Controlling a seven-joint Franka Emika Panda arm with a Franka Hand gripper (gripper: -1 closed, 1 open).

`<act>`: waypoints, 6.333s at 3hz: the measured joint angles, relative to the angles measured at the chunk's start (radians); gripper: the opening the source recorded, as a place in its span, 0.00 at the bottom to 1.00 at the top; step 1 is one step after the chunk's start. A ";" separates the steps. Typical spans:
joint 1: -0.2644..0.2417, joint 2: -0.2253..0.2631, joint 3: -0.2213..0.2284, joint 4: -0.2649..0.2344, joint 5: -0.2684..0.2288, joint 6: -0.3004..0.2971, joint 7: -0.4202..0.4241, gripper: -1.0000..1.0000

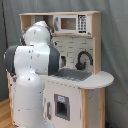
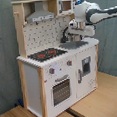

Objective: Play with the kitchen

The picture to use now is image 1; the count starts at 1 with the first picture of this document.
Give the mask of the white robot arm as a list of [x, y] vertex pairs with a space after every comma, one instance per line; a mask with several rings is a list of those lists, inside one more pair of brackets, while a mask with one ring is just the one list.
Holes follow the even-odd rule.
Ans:
[[51, 44], [52, 32], [45, 21], [29, 27], [22, 39], [20, 46], [10, 46], [4, 54], [15, 87], [13, 120], [18, 128], [54, 128], [43, 116], [41, 75], [54, 75], [59, 70], [60, 54]]

